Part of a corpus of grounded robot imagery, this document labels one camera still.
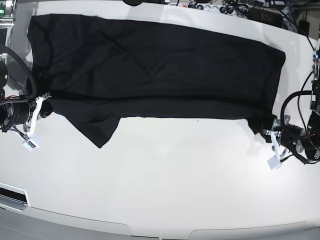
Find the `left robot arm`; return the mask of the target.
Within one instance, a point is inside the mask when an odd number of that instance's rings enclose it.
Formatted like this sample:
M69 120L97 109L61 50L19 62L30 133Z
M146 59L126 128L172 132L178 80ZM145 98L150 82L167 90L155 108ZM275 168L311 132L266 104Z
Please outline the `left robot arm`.
M320 161L320 46L312 46L312 70L301 90L290 94L281 106L280 118L265 116L250 119L249 127L271 143L274 156L267 163L271 169L281 167L283 162L294 156L304 165ZM305 122L301 111L301 97L310 96L311 114ZM297 98L297 110L303 127L290 124L290 116L285 114L288 103Z

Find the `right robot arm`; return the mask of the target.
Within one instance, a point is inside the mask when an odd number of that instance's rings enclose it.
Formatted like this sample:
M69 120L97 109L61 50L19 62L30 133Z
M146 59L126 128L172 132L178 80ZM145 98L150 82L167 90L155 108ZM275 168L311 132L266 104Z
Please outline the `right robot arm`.
M10 48L17 6L16 0L0 2L0 130L28 138L37 121L51 114L45 103L51 94L37 93L31 67Z

